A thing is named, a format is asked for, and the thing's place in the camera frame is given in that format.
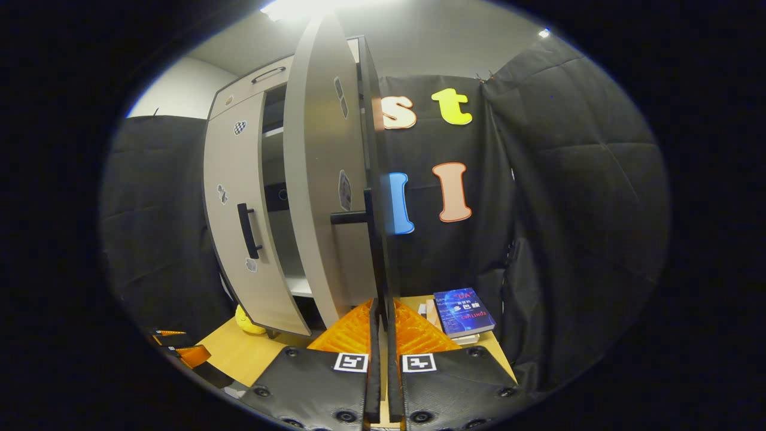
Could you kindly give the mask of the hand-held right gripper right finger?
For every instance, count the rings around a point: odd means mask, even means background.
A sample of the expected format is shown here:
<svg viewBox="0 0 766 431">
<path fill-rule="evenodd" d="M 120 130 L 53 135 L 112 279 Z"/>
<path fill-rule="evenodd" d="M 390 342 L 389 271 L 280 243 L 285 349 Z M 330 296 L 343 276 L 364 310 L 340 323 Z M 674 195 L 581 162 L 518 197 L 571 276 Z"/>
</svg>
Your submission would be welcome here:
<svg viewBox="0 0 766 431">
<path fill-rule="evenodd" d="M 388 406 L 402 430 L 488 430 L 530 405 L 491 332 L 446 349 L 446 336 L 416 312 L 424 298 L 391 298 Z"/>
</svg>

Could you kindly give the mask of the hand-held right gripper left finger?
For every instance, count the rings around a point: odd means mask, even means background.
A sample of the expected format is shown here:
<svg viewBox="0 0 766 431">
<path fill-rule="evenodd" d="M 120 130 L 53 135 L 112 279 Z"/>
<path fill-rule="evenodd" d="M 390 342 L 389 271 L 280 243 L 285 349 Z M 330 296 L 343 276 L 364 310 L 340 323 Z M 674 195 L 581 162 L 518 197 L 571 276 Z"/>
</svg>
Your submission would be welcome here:
<svg viewBox="0 0 766 431">
<path fill-rule="evenodd" d="M 282 348 L 242 403 L 291 430 L 367 430 L 380 418 L 378 314 L 370 298 L 310 346 Z"/>
</svg>

